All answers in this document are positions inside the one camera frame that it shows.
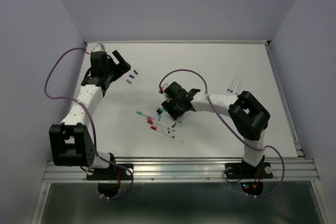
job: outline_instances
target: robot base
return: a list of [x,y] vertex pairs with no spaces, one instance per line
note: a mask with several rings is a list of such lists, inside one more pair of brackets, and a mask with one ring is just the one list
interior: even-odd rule
[[270,164],[263,161],[257,167],[250,166],[244,161],[227,163],[225,164],[225,174],[227,179],[256,179],[260,174],[263,179],[273,178]]

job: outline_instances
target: glass panel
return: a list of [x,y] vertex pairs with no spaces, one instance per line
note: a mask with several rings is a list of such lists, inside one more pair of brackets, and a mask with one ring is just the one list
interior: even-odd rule
[[[266,193],[277,183],[264,185]],[[52,184],[42,223],[323,223],[310,182],[285,182],[263,199],[228,186],[134,184],[125,198],[107,202],[97,184]]]

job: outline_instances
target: scattered markers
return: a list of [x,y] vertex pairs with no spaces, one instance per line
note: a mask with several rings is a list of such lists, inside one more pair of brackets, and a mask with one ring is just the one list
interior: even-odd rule
[[164,132],[164,131],[162,131],[162,130],[160,130],[160,129],[154,127],[154,126],[151,126],[151,129],[152,129],[152,130],[155,130],[156,132],[159,132],[159,133],[161,133],[161,134],[163,134],[163,135],[166,135],[166,136],[168,136],[168,137],[175,138],[175,136],[173,136],[173,135],[171,135],[171,134],[168,134],[167,132]]
[[161,114],[162,116],[164,116],[168,121],[171,122],[172,125],[176,125],[176,123],[174,122],[174,120],[170,117],[170,115],[168,114],[168,112],[165,112],[161,109],[158,109],[157,111],[159,111],[159,114]]
[[168,131],[171,130],[172,132],[175,132],[175,129],[171,129],[171,128],[169,128],[169,127],[166,127],[166,126],[161,125],[160,123],[155,123],[155,122],[153,122],[153,121],[151,121],[151,120],[147,120],[147,123],[152,124],[152,125],[155,126],[155,127],[162,128],[163,130],[168,130]]
[[154,123],[159,123],[159,121],[160,121],[161,119],[160,119],[160,118],[159,118],[159,119],[155,119],[155,118],[153,118],[153,117],[151,117],[151,116],[147,116],[147,120],[152,121],[152,122],[154,122]]
[[157,109],[157,113],[162,116],[162,118],[166,119],[167,122],[169,122],[169,126],[175,126],[175,123],[172,122],[165,113],[163,113],[163,110]]
[[164,118],[162,115],[160,115],[158,113],[156,115],[158,116],[159,119],[162,119],[167,124],[167,126],[171,126],[171,123],[166,118]]

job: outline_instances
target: wire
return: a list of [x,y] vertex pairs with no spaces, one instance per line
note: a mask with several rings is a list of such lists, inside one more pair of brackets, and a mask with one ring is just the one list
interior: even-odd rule
[[224,172],[224,173],[223,173],[223,178],[224,178],[227,182],[229,182],[229,183],[231,183],[231,184],[238,183],[239,181],[242,180],[242,178],[241,178],[241,179],[239,179],[239,180],[237,180],[237,181],[234,181],[234,182],[233,182],[233,181],[228,181],[227,178],[224,176],[225,174],[227,174],[227,172]]
[[264,148],[260,149],[260,148],[255,148],[253,146],[251,146],[250,144],[246,143],[231,127],[230,125],[227,124],[227,122],[222,118],[222,116],[220,115],[219,111],[215,108],[214,104],[212,103],[210,97],[209,97],[209,93],[208,93],[208,85],[205,81],[205,79],[197,72],[193,71],[193,70],[190,70],[190,69],[176,69],[174,71],[171,71],[169,72],[168,74],[166,74],[162,80],[160,81],[159,83],[159,89],[160,89],[160,93],[163,93],[163,89],[161,87],[161,84],[162,82],[164,81],[164,79],[166,79],[168,76],[170,76],[172,73],[176,73],[176,72],[190,72],[190,73],[194,73],[195,75],[197,75],[198,77],[200,77],[200,79],[203,81],[204,83],[204,88],[205,88],[205,94],[207,96],[207,99],[208,99],[208,102],[211,106],[211,108],[214,110],[215,114],[218,116],[218,118],[222,121],[222,123],[224,123],[224,125],[231,131],[232,134],[234,134],[234,136],[239,140],[241,141],[244,145],[246,145],[247,147],[251,148],[252,150],[255,150],[255,151],[259,151],[259,152],[263,152],[266,148],[272,148],[279,156],[280,160],[281,160],[281,164],[282,164],[282,176],[281,176],[281,180],[280,180],[280,183],[278,184],[278,186],[273,190],[271,191],[270,193],[268,194],[265,194],[265,195],[260,195],[260,196],[254,196],[256,198],[265,198],[267,196],[270,196],[272,195],[273,193],[275,193],[279,188],[280,186],[282,185],[282,182],[283,182],[283,179],[285,177],[285,163],[284,163],[284,159],[282,158],[281,154],[278,152],[277,149],[275,149],[273,146],[271,145],[266,145],[264,146]]
[[101,156],[99,155],[99,153],[98,153],[98,151],[97,151],[96,128],[95,128],[95,125],[94,125],[94,122],[93,122],[93,119],[92,119],[92,116],[91,116],[89,110],[86,108],[86,106],[85,106],[83,103],[81,103],[80,101],[78,101],[77,99],[72,98],[72,97],[64,97],[64,96],[53,97],[53,96],[49,95],[48,92],[47,92],[48,82],[49,82],[49,79],[50,79],[50,77],[51,77],[53,71],[55,70],[55,68],[57,67],[57,65],[58,65],[59,62],[61,61],[61,59],[62,59],[66,54],[68,54],[68,53],[70,53],[70,52],[72,52],[72,51],[74,51],[74,50],[82,50],[82,51],[86,52],[84,48],[80,48],[80,47],[71,48],[71,49],[65,51],[65,52],[59,57],[59,59],[56,61],[56,63],[55,63],[54,66],[52,67],[50,73],[48,74],[48,77],[47,77],[46,82],[45,82],[45,84],[44,84],[44,94],[46,95],[47,98],[52,99],[52,100],[65,99],[65,100],[70,100],[70,101],[73,101],[73,102],[75,102],[75,103],[78,103],[78,104],[85,110],[86,115],[88,116],[89,121],[90,121],[90,123],[91,123],[92,134],[93,134],[93,143],[94,143],[94,145],[95,145],[94,152],[95,152],[96,156],[98,156],[98,158],[100,158],[101,160],[105,161],[106,163],[108,163],[108,164],[110,164],[110,165],[113,165],[113,166],[118,167],[118,168],[120,168],[120,169],[127,170],[127,171],[131,174],[131,178],[132,178],[132,180],[131,180],[131,183],[130,183],[129,187],[127,188],[127,190],[126,190],[124,193],[122,193],[121,195],[117,195],[117,196],[115,196],[115,197],[113,197],[113,198],[107,198],[107,200],[118,199],[118,198],[121,198],[122,196],[124,196],[124,195],[129,191],[129,189],[131,188],[131,186],[133,185],[133,182],[134,182],[133,171],[130,170],[130,169],[128,169],[128,168],[126,168],[126,167],[124,167],[124,166],[122,166],[122,165],[118,165],[118,164],[116,164],[116,163],[113,163],[113,162],[111,162],[111,161],[109,161],[109,160],[107,160],[107,159],[105,159],[105,158],[103,158],[103,157],[101,157]]

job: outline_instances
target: metal frame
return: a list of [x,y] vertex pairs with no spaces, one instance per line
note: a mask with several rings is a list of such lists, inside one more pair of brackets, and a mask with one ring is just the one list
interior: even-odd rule
[[[285,181],[311,181],[313,192],[319,205],[324,223],[334,223],[330,210],[323,194],[315,163],[306,160],[302,151],[292,117],[283,93],[270,48],[266,41],[104,41],[109,43],[219,43],[219,44],[264,44],[269,62],[278,87],[282,105],[285,110],[288,124],[291,128],[293,141],[297,150],[297,158],[285,158]],[[240,162],[241,158],[136,158],[119,157],[116,162],[132,163],[134,165],[135,183],[225,183],[223,171],[225,164]],[[278,158],[267,158],[271,163],[274,178],[269,181],[279,181],[282,174],[281,161]],[[97,183],[87,181],[86,173],[78,167],[55,166],[48,162],[43,177],[42,186],[35,207],[32,224],[41,223],[51,183]]]
[[[225,164],[241,162],[241,158],[116,158],[116,163],[134,165],[134,183],[225,183]],[[280,181],[282,165],[279,159],[266,159],[271,163],[273,179]],[[313,160],[286,159],[285,181],[319,180]],[[44,183],[97,183],[87,181],[86,172],[78,167],[47,164]],[[116,183],[116,181],[99,181]]]

